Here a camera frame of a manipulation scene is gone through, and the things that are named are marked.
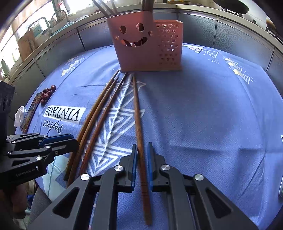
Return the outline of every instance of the blue tablecloth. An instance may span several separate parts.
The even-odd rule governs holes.
[[[152,142],[166,163],[181,173],[205,175],[265,229],[283,204],[278,195],[283,175],[281,96],[260,66],[223,51],[183,46],[182,67],[178,72],[136,73],[145,149]],[[76,138],[118,68],[113,46],[84,52],[59,66],[27,104],[29,108],[36,93],[57,86],[48,103],[38,106],[29,133],[71,133]],[[136,143],[134,124],[129,76],[105,121],[88,173],[102,174],[130,154]],[[68,157],[55,157],[48,173],[37,179],[51,200],[66,188]],[[168,229],[164,197],[151,196],[154,221],[148,227],[143,221],[139,177],[133,193],[119,194],[117,229]]]

